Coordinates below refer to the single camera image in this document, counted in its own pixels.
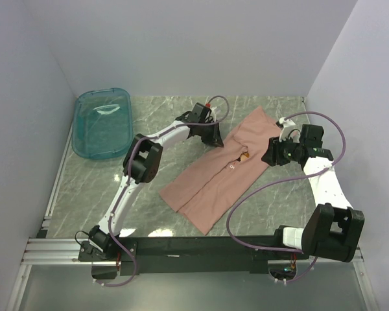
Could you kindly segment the pink printed t shirt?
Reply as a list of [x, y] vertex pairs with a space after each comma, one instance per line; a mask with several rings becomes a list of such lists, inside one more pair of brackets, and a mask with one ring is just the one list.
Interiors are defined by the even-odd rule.
[[268, 168], [262, 156], [280, 129], [261, 107], [255, 108], [215, 148], [188, 166], [160, 190], [163, 201], [202, 234], [210, 232], [224, 213]]

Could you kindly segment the teal transparent plastic bin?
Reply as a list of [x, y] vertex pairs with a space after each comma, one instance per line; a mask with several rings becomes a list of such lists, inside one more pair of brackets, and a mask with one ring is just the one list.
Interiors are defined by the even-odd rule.
[[134, 138], [130, 95], [121, 88], [88, 91], [75, 101], [71, 147], [84, 159], [127, 153]]

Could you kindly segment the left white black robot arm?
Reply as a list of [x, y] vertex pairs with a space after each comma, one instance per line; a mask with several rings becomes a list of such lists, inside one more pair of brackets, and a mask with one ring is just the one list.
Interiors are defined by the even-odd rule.
[[219, 122], [211, 103], [197, 103], [164, 129], [150, 134], [137, 134], [123, 161], [123, 176], [113, 201], [99, 223], [86, 233], [79, 255], [90, 254], [98, 261], [110, 260], [125, 250], [119, 234], [139, 192], [158, 173], [164, 150], [191, 137], [199, 136], [208, 146], [223, 147]]

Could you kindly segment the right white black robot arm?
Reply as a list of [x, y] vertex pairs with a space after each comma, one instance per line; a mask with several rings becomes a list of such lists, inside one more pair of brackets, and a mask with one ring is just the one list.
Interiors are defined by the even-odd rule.
[[352, 261], [365, 218], [342, 192], [333, 155], [322, 146], [324, 129], [310, 124], [298, 128], [286, 119], [280, 119], [277, 125], [281, 133], [269, 140], [261, 159], [271, 167], [298, 163], [309, 179], [316, 208], [304, 228], [279, 228], [282, 236], [273, 240], [273, 254], [285, 259], [298, 249], [306, 255]]

